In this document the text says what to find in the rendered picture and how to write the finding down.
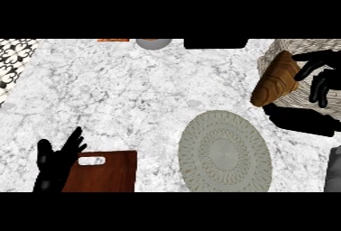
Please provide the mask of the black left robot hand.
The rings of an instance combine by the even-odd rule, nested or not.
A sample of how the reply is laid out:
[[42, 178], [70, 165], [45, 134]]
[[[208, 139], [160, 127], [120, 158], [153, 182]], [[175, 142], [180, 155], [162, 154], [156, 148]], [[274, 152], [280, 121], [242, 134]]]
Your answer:
[[69, 171], [78, 159], [78, 154], [87, 148], [82, 144], [82, 129], [78, 126], [70, 133], [61, 148], [54, 151], [47, 139], [36, 143], [38, 174], [33, 182], [33, 193], [61, 192]]

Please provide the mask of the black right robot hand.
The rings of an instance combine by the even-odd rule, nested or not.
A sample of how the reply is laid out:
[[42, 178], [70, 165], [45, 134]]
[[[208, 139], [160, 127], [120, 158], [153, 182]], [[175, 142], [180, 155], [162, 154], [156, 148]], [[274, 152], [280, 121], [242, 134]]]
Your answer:
[[[309, 84], [308, 102], [318, 103], [318, 107], [327, 106], [329, 90], [341, 90], [341, 51], [312, 51], [293, 55], [295, 61], [304, 61], [305, 65], [293, 76], [301, 81], [314, 69], [329, 66]], [[333, 132], [341, 132], [341, 121], [329, 115], [323, 115], [312, 109], [275, 106], [273, 103], [262, 106], [268, 120], [277, 128], [295, 132], [332, 137]]]

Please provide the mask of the brown croissant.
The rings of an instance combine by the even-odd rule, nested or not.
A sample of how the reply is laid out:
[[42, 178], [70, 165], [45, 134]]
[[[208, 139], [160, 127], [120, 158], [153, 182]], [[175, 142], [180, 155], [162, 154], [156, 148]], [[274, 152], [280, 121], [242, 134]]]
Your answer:
[[271, 60], [252, 90], [250, 103], [253, 106], [265, 106], [296, 90], [298, 82], [293, 77], [299, 69], [292, 54], [281, 51]]

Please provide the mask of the round grey-green placemat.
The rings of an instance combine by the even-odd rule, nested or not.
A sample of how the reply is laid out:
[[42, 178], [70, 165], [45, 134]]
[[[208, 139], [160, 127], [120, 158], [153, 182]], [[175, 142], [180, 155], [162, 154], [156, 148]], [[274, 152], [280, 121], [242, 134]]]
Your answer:
[[228, 111], [206, 111], [188, 122], [178, 164], [190, 191], [268, 190], [271, 159], [264, 138], [249, 121]]

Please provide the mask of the reddish-brown wooden cutting board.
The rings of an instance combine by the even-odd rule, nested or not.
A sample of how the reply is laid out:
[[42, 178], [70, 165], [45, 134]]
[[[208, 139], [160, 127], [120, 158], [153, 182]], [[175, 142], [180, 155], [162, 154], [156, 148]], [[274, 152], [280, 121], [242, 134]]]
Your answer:
[[137, 152], [81, 152], [63, 192], [132, 192]]

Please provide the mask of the black appliance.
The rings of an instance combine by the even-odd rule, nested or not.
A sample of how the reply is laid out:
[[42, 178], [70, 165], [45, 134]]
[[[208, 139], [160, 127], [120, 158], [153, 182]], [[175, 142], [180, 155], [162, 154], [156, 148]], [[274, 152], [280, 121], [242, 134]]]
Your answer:
[[242, 49], [247, 43], [246, 39], [203, 40], [184, 39], [184, 47], [194, 49]]

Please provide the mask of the black and white patterned cloth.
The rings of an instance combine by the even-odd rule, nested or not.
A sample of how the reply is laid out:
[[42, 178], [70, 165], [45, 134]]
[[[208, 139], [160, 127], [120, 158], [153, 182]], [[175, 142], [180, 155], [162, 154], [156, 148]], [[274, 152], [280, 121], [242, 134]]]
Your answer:
[[33, 56], [38, 42], [38, 39], [0, 39], [0, 106]]

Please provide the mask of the grey round bowl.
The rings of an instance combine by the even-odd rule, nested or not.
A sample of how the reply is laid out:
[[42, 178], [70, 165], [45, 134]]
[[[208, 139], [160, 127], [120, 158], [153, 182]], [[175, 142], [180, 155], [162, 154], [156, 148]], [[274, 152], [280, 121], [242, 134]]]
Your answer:
[[154, 51], [165, 48], [169, 45], [171, 39], [137, 39], [135, 42], [143, 49]]

